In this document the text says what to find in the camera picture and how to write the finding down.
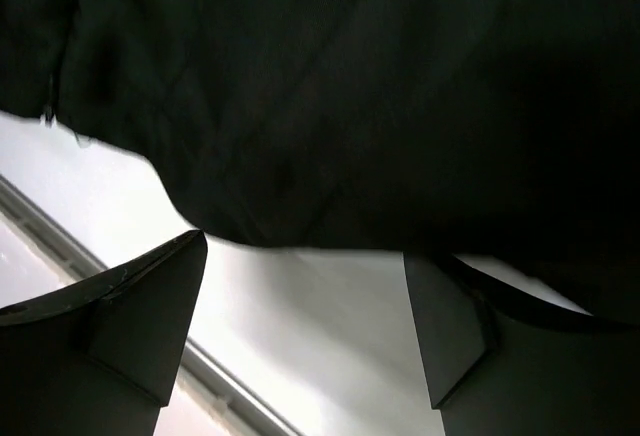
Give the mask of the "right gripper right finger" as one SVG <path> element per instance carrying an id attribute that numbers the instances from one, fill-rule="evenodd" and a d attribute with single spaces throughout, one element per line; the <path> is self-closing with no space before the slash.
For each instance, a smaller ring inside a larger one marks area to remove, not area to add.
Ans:
<path id="1" fill-rule="evenodd" d="M 447 434 L 638 433 L 637 326 L 553 305 L 452 256 L 404 267 Z"/>

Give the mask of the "black skirt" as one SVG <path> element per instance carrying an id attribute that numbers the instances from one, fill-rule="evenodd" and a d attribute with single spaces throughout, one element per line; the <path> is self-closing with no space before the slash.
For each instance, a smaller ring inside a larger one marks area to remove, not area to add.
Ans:
<path id="1" fill-rule="evenodd" d="M 1 0 L 1 108 L 234 243 L 487 255 L 639 319 L 639 0 Z"/>

